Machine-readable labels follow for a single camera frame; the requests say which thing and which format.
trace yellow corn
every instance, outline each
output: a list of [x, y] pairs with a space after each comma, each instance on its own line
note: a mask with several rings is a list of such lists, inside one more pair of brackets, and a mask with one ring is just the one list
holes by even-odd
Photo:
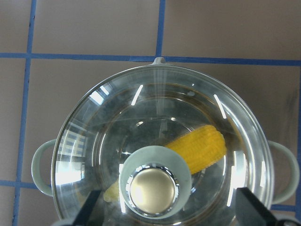
[[177, 152], [186, 161], [191, 174], [219, 161], [227, 150], [223, 135], [212, 125], [202, 126], [166, 147]]

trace cooking pot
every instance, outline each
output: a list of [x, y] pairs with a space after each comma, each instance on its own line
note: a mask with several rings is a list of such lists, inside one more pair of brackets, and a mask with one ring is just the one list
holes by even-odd
[[[177, 160], [163, 146], [203, 125], [212, 125], [223, 135], [227, 152], [191, 175], [181, 158]], [[40, 159], [53, 145], [50, 188], [41, 179]], [[269, 145], [286, 155], [292, 175], [288, 187], [275, 197]], [[162, 176], [163, 182], [155, 189], [160, 193], [170, 184], [178, 196], [164, 203], [165, 209], [150, 214], [143, 205], [132, 205], [133, 194], [128, 196], [127, 186], [141, 169], [156, 172], [159, 168], [166, 169], [169, 182], [159, 173], [154, 181]], [[87, 92], [57, 139], [36, 151], [32, 177], [40, 191], [53, 196], [60, 218], [76, 216], [88, 194], [99, 189], [102, 194], [92, 216], [96, 225], [222, 226], [237, 223], [238, 187], [248, 187], [270, 208], [272, 202], [283, 202], [295, 192], [299, 167], [287, 148], [267, 141], [255, 116], [234, 91], [203, 73], [165, 64], [159, 57], [151, 65], [115, 74]], [[105, 202], [103, 193], [118, 180], [118, 198]]]

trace metallic knob cap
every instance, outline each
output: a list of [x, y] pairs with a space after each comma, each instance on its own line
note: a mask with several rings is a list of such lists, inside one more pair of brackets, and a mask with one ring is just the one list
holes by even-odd
[[174, 180], [158, 168], [140, 171], [130, 185], [134, 205], [149, 214], [166, 211], [175, 199]]

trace pot handle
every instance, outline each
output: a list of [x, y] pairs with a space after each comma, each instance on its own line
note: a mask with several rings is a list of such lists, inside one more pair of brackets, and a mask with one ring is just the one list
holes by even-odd
[[46, 143], [42, 144], [34, 154], [32, 158], [32, 179], [34, 184], [37, 188], [44, 194], [48, 196], [53, 196], [52, 189], [45, 183], [45, 181], [41, 177], [40, 173], [40, 161], [43, 156], [43, 153], [51, 146], [54, 146], [56, 139], [47, 141]]
[[280, 194], [273, 197], [272, 204], [278, 204], [289, 199], [297, 190], [300, 179], [300, 169], [296, 157], [287, 147], [270, 140], [268, 143], [270, 147], [277, 149], [286, 156], [291, 168], [291, 178], [288, 186]]

